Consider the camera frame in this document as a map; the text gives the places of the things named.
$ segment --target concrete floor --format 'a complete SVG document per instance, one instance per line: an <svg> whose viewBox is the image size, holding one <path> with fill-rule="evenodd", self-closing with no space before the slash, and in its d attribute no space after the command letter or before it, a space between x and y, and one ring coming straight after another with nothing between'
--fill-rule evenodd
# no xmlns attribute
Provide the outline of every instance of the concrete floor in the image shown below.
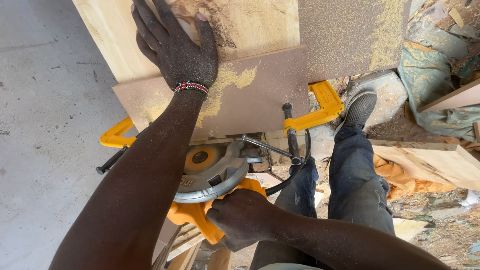
<svg viewBox="0 0 480 270"><path fill-rule="evenodd" d="M127 116L70 0L0 0L0 270L46 269Z"/></svg>

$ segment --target finger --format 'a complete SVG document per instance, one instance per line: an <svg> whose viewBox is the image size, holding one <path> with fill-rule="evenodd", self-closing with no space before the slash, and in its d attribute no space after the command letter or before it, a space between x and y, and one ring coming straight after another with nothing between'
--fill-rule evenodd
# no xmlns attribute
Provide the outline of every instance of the finger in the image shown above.
<svg viewBox="0 0 480 270"><path fill-rule="evenodd" d="M162 46L160 42L158 42L157 38L148 30L147 26L145 25L139 10L136 6L132 5L132 17L137 25L138 33L142 35L142 39L154 50L160 52L162 50Z"/></svg>
<svg viewBox="0 0 480 270"><path fill-rule="evenodd" d="M133 0L135 9L142 19L146 28L153 34L153 36L161 43L168 37L168 32L163 25L157 20L155 14L150 7L145 3L145 0Z"/></svg>
<svg viewBox="0 0 480 270"><path fill-rule="evenodd" d="M225 208L225 201L221 199L215 199L212 202L212 208L217 210L217 211L223 211Z"/></svg>
<svg viewBox="0 0 480 270"><path fill-rule="evenodd" d="M151 62L158 62L157 53L150 48L150 46L145 42L140 33L137 33L137 45L140 51L146 56Z"/></svg>
<svg viewBox="0 0 480 270"><path fill-rule="evenodd" d="M183 28L180 26L177 18L173 14L172 10L168 6L165 0L152 0L153 4L155 5L156 11L158 11L158 15L160 16L160 20L162 20L163 26L171 35L175 32L183 32Z"/></svg>
<svg viewBox="0 0 480 270"><path fill-rule="evenodd" d="M216 51L213 29L208 23L207 18L200 12L195 15L195 26L197 27L202 49Z"/></svg>
<svg viewBox="0 0 480 270"><path fill-rule="evenodd" d="M210 220L210 222L216 226L218 224L218 220L220 219L220 212L218 212L213 208L210 208L207 211L206 216L207 216L207 219Z"/></svg>

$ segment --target fingernail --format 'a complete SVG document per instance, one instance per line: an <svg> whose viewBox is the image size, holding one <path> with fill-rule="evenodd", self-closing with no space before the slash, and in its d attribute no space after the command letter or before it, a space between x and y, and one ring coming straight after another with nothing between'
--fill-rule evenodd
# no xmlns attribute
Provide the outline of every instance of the fingernail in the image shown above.
<svg viewBox="0 0 480 270"><path fill-rule="evenodd" d="M205 18L205 15L201 14L200 12L197 13L197 18L202 21L206 21L207 18Z"/></svg>

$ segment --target leg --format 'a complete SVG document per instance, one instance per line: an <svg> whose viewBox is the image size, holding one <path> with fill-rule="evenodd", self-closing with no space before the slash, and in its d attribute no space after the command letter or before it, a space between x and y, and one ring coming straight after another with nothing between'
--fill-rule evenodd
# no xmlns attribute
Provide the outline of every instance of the leg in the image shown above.
<svg viewBox="0 0 480 270"><path fill-rule="evenodd" d="M290 174L296 167L290 167ZM315 211L313 196L315 195L317 180L318 172L315 159L309 158L291 184L280 192L275 205L289 212L316 218L317 212ZM288 245L272 241L258 242L250 270L257 270L272 263L298 263L315 266L316 259Z"/></svg>
<svg viewBox="0 0 480 270"><path fill-rule="evenodd" d="M335 136L330 160L328 218L370 226L395 235L387 207L389 185L373 168L373 148L362 131L376 103L376 94L354 99Z"/></svg>

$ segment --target saw blade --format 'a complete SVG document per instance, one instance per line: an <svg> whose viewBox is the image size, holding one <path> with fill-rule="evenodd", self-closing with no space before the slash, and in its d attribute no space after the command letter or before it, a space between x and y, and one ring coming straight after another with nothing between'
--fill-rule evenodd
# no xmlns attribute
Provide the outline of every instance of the saw blade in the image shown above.
<svg viewBox="0 0 480 270"><path fill-rule="evenodd" d="M185 175L199 174L212 168L221 158L219 146L192 146L188 149L183 173Z"/></svg>

